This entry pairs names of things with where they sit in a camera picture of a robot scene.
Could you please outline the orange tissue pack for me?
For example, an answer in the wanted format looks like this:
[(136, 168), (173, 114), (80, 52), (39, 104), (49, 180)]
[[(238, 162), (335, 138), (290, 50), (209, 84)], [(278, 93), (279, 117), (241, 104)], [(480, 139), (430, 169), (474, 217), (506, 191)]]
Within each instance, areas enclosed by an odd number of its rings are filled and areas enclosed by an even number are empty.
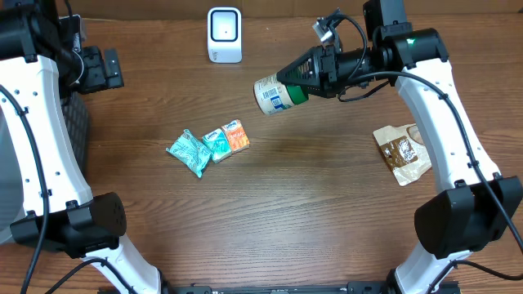
[(240, 120), (233, 120), (223, 125), (221, 129), (224, 131), (233, 153), (238, 153), (250, 146), (250, 141)]

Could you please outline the green lid jar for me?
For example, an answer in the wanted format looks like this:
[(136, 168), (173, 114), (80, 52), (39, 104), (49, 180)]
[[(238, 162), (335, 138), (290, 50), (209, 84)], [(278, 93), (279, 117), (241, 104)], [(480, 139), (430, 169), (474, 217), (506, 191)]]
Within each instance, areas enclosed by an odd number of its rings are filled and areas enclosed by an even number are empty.
[(301, 87), (284, 85), (276, 74), (256, 81), (253, 92), (259, 109), (265, 115), (291, 109), (309, 100), (308, 94)]

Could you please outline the brown snack bag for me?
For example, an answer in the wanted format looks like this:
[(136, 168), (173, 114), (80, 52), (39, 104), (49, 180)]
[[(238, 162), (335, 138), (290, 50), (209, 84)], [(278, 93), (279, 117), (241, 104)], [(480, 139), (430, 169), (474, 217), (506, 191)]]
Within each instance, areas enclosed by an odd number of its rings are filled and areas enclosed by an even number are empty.
[(431, 168), (427, 148), (415, 123), (382, 127), (373, 132), (373, 138), (400, 186), (415, 182)]

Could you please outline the mint green wipes pack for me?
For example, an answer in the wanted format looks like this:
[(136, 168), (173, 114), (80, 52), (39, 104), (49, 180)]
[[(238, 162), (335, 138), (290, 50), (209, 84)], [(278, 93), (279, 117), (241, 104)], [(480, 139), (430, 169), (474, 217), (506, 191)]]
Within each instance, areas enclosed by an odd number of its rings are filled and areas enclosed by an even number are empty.
[(198, 178), (208, 165), (212, 152), (198, 140), (189, 129), (185, 129), (166, 151), (183, 162)]

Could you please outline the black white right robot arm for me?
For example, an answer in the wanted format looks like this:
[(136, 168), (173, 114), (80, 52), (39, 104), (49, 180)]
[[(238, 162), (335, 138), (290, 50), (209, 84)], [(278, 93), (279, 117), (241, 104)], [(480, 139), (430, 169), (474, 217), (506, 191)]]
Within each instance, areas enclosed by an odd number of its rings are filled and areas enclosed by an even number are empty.
[(363, 46), (346, 52), (340, 11), (314, 24), (320, 45), (281, 69), (290, 91), (342, 98), (351, 87), (392, 86), (409, 107), (436, 178), (436, 196), (414, 215), (418, 244), (381, 282), (383, 293), (455, 293), (444, 278), (488, 243), (514, 231), (522, 199), (516, 177), (504, 177), (483, 149), (454, 85), (449, 53), (434, 29), (416, 30), (398, 0), (363, 6)]

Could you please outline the teal tissue pack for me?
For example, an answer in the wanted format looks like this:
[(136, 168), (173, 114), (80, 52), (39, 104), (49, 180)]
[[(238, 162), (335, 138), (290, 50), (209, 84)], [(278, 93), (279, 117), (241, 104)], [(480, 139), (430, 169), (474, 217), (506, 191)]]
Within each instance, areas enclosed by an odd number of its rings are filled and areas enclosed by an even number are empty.
[(232, 149), (226, 134), (221, 128), (209, 132), (203, 136), (203, 143), (212, 153), (212, 161), (219, 163), (232, 155)]

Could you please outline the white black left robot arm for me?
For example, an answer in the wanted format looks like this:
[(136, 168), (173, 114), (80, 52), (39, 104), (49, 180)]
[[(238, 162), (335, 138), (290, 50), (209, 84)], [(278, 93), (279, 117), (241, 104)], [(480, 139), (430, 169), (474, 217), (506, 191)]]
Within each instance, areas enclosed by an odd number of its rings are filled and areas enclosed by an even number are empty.
[(21, 175), (20, 214), (8, 225), (34, 255), (63, 252), (98, 269), (121, 293), (165, 293), (168, 282), (127, 236), (120, 197), (92, 193), (82, 171), (88, 117), (79, 97), (123, 86), (114, 49), (86, 46), (79, 15), (53, 1), (1, 8), (1, 107)]

